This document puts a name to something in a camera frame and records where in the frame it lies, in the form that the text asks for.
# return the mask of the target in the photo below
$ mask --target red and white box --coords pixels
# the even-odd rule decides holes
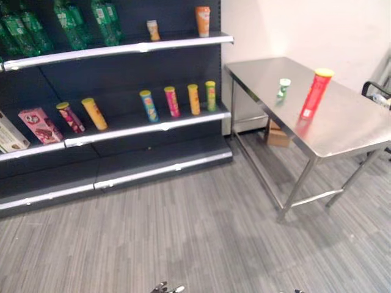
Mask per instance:
[[[18,116],[45,145],[60,142],[64,138],[42,108],[23,110]]]
[[[13,151],[25,150],[29,145],[30,142],[27,138],[0,111],[0,151],[11,153]]]

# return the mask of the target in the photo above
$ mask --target gray carpet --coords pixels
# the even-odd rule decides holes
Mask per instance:
[[[258,139],[246,135],[286,198],[306,159]],[[0,292],[389,292],[388,154],[330,211],[324,199],[277,224],[234,150],[231,164],[1,220]],[[319,166],[302,196],[340,187],[363,158]]]

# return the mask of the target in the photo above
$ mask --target store shelf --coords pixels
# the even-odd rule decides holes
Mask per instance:
[[[0,154],[0,162],[8,161],[12,159],[18,159],[20,157],[33,156],[35,154],[43,154],[50,151],[64,150],[64,142],[51,143],[49,145],[35,145],[26,150],[14,151],[13,153]]]
[[[212,136],[0,179],[0,217],[231,160],[224,138]]]
[[[6,61],[2,64],[4,71],[19,70],[27,67],[46,65],[71,60],[80,60],[93,57],[112,56],[131,53],[145,53],[150,51],[177,49],[206,45],[233,43],[233,37],[223,32],[211,32],[208,38],[176,38],[160,42],[141,42],[128,45],[86,49],[80,51],[62,52],[38,57]]]
[[[76,136],[74,133],[67,133],[64,135],[70,138],[65,139],[63,142],[52,143],[49,145],[37,145],[23,151],[0,154],[0,162],[18,159],[20,157],[33,156],[36,154],[43,154],[50,151],[63,150],[65,148],[79,147],[81,145],[100,142],[103,140],[134,136],[136,134],[148,132],[168,131],[173,128],[218,121],[229,117],[231,117],[231,113],[224,107],[223,104],[218,104],[215,112],[208,112],[206,105],[202,105],[202,112],[198,116],[193,116],[190,113],[183,113],[180,118],[172,118],[169,114],[163,113],[160,116],[160,123],[148,122],[145,114],[124,115],[110,119],[109,129],[107,131],[100,132],[94,125],[90,124],[83,136]]]

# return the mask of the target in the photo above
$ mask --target blue chip can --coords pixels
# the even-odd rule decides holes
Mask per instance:
[[[140,92],[140,97],[142,103],[144,104],[145,111],[147,112],[148,119],[150,122],[159,122],[159,116],[155,108],[155,104],[153,104],[151,91],[143,90]]]

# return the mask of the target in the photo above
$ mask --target metal table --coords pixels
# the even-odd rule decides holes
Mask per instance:
[[[284,219],[290,208],[330,197],[332,206],[357,180],[362,172],[390,145],[390,111],[369,99],[331,81],[312,120],[300,119],[300,111],[312,84],[314,71],[286,57],[231,63],[225,69],[232,77],[232,136],[238,139],[246,157],[255,167],[267,192],[275,199]],[[292,83],[287,97],[277,99],[279,79]],[[235,131],[235,85],[240,87],[269,115],[306,154],[309,161],[285,204],[273,193],[267,180],[252,160],[239,134]],[[300,188],[316,165],[341,157],[370,153],[367,159],[338,190],[331,190],[295,201]]]

